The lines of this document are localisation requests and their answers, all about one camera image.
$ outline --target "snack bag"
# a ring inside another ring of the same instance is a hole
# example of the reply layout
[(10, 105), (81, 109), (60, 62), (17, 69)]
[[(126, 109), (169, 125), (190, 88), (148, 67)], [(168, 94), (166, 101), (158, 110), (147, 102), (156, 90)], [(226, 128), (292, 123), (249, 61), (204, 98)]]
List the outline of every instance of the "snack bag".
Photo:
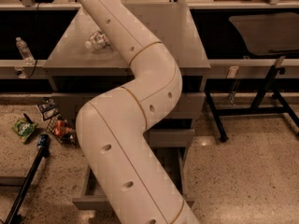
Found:
[(20, 137), (23, 143), (36, 129), (37, 123), (30, 123), (26, 118), (20, 118), (11, 129)]

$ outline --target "concrete floor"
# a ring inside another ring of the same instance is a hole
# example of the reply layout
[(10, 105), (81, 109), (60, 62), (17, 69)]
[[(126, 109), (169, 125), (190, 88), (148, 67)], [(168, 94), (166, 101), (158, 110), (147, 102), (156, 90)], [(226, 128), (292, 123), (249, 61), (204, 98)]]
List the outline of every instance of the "concrete floor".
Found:
[[(36, 156), (41, 121), (39, 99), (0, 99), (0, 176), (25, 176)], [(227, 106), (228, 100), (216, 100)], [(245, 104), (237, 99), (237, 104)], [(292, 107), (299, 112), (298, 101)], [(38, 122), (28, 144), (11, 126), (26, 113)], [(185, 175), (192, 210), (206, 224), (299, 223), (298, 128), (287, 115), (222, 118), (229, 140), (223, 144), (209, 108), (195, 123)], [(25, 224), (120, 223), (112, 211), (79, 211), (72, 198), (80, 196), (87, 162), (79, 147), (62, 146), (51, 138), (44, 159), (20, 214)], [(6, 220), (19, 188), (0, 187), (0, 219)]]

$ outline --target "cable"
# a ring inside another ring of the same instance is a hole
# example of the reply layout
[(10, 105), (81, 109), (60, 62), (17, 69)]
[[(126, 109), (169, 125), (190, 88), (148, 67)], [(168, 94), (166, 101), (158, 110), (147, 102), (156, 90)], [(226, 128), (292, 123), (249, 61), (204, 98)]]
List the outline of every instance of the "cable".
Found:
[[(36, 29), (37, 29), (37, 46), (36, 46), (36, 57), (38, 57), (37, 55), (38, 55), (38, 44), (39, 44), (39, 26), (38, 26), (38, 23), (37, 23), (37, 21), (38, 21), (38, 18), (37, 18), (37, 12), (38, 12), (38, 8), (39, 8), (39, 5), (40, 5), (41, 3), (38, 3), (37, 4), (37, 7), (36, 7)], [(28, 77), (28, 78), (31, 78), (33, 75), (34, 75), (34, 73), (35, 73), (35, 71), (36, 71), (36, 66), (37, 66), (37, 61), (38, 61), (38, 59), (36, 59), (36, 63), (35, 63), (35, 66), (34, 66), (34, 69), (33, 69), (33, 71), (32, 71), (32, 73), (31, 73), (31, 75)]]

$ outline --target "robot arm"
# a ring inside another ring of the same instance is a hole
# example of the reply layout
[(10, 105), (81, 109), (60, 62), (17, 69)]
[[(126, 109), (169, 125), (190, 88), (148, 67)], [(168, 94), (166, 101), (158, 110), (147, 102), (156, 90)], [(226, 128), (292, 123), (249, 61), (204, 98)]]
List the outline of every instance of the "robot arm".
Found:
[(143, 138), (181, 93), (181, 74), (167, 48), (119, 0), (79, 0), (135, 79), (84, 105), (78, 140), (121, 223), (198, 223)]

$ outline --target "plastic bottle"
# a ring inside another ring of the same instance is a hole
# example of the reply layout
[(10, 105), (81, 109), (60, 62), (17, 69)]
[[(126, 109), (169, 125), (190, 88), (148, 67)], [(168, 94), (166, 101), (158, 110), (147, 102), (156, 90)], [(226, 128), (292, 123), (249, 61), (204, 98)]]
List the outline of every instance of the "plastic bottle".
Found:
[(17, 48), (19, 49), (19, 52), (22, 56), (22, 58), (25, 60), (26, 64), (34, 64), (35, 59), (30, 51), (30, 49), (27, 46), (27, 43), (23, 41), (20, 37), (16, 38), (17, 40)]
[(110, 42), (108, 38), (101, 31), (91, 33), (88, 41), (85, 42), (86, 49), (91, 52), (96, 51), (98, 49), (103, 49), (109, 45)]

